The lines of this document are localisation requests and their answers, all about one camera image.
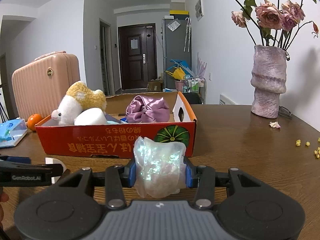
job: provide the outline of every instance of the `hand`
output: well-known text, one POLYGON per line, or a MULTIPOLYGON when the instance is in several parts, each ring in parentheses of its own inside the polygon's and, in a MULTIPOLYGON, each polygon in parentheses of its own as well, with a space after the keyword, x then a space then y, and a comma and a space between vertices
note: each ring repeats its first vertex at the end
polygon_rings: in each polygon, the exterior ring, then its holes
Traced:
MULTIPOLYGON (((9 196, 7 195, 7 193, 2 192, 1 196, 0 196, 0 202, 7 202, 9 200, 9 196)), ((2 225, 2 220, 4 217, 4 212, 3 212, 3 208, 2 205, 0 204, 0 227, 3 228, 2 225)))

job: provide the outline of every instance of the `pink suitcase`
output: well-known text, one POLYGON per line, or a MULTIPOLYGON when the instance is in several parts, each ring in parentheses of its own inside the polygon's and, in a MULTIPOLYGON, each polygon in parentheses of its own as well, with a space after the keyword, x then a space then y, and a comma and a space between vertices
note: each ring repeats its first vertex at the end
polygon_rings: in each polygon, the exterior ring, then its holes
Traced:
POLYGON ((17 69, 12 86, 19 116, 27 120, 32 114, 43 118, 57 109, 68 88, 80 80, 78 58, 65 51, 36 58, 17 69))

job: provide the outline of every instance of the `wooden table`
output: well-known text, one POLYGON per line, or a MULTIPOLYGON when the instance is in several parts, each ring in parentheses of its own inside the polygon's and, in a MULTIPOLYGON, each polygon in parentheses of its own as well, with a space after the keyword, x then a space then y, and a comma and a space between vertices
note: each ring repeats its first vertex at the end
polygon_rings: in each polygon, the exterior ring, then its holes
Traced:
MULTIPOLYGON (((217 171, 237 166, 271 186, 296 199, 306 213, 305 226, 299 240, 319 239, 320 218, 320 160, 314 150, 320 147, 320 133, 297 117, 292 120, 278 117, 281 129, 271 128, 270 120, 250 112, 250 106, 192 106, 198 117, 195 165, 205 164, 217 171), (295 142, 301 139, 301 146, 295 142)), ((15 148, 2 149, 2 155, 29 156, 34 164, 44 163, 43 152, 36 133, 29 133, 15 148)), ((79 158, 53 156, 62 160, 71 172, 90 166, 93 171, 104 171, 115 164, 126 164, 126 159, 79 158)), ((4 208, 4 229, 12 239, 18 239, 13 227, 13 213, 18 202, 40 191, 39 188, 5 188, 10 196, 4 208)), ((139 198, 135 189, 124 189, 129 202, 139 198)), ((168 199, 192 200, 195 190, 185 189, 168 199)), ((225 189, 217 188, 216 202, 226 198, 225 189)), ((94 198, 104 203, 104 189, 97 188, 94 198)))

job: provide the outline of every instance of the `purple satin fabric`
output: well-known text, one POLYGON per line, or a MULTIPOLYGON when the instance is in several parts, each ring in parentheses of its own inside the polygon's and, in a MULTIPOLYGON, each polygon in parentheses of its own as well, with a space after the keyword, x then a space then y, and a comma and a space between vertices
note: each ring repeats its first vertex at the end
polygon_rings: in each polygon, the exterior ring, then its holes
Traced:
POLYGON ((127 107, 125 117, 128 123, 168 122, 170 111, 164 98, 136 96, 127 107))

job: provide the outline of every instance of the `shiny translucent plastic wrap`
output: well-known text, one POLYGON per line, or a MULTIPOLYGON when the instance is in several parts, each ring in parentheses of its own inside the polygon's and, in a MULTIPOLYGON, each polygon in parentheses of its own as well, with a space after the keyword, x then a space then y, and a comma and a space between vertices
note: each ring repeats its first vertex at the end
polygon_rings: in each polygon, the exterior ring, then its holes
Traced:
POLYGON ((186 187, 186 146, 181 142, 157 143, 139 137, 134 144, 138 194, 145 198, 164 198, 186 187))

